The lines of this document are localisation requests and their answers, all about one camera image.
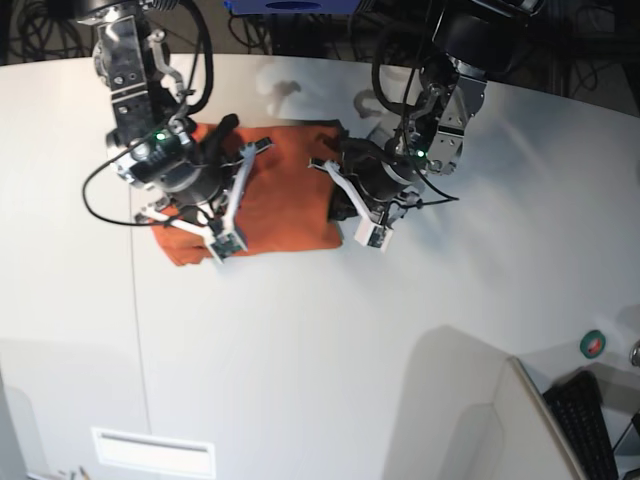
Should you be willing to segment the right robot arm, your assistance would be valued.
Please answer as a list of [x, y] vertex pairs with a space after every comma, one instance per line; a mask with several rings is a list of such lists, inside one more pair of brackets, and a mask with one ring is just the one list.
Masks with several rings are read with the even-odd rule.
[[[204, 64], [204, 87], [198, 101], [193, 79], [170, 64], [166, 33], [152, 28], [148, 10], [183, 7], [195, 24], [193, 60]], [[204, 16], [193, 1], [78, 1], [78, 22], [95, 27], [98, 40], [92, 58], [97, 75], [109, 88], [116, 121], [106, 137], [109, 165], [135, 188], [157, 187], [162, 202], [141, 212], [133, 226], [231, 227], [256, 157], [276, 140], [263, 134], [229, 155], [224, 141], [239, 126], [234, 114], [224, 116], [202, 138], [193, 115], [203, 110], [213, 92], [213, 43]]]

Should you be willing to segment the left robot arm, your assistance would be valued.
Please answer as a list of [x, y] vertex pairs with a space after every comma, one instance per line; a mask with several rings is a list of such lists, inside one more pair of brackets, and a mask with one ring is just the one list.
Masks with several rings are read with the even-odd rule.
[[[450, 175], [458, 164], [469, 121], [484, 103], [487, 77], [511, 66], [538, 1], [428, 1], [414, 19], [384, 26], [375, 45], [371, 81], [375, 98], [399, 118], [384, 146], [344, 138], [341, 173], [366, 207], [379, 213], [407, 199], [411, 186]], [[416, 100], [390, 100], [381, 67], [390, 40], [402, 41], [412, 61]]]

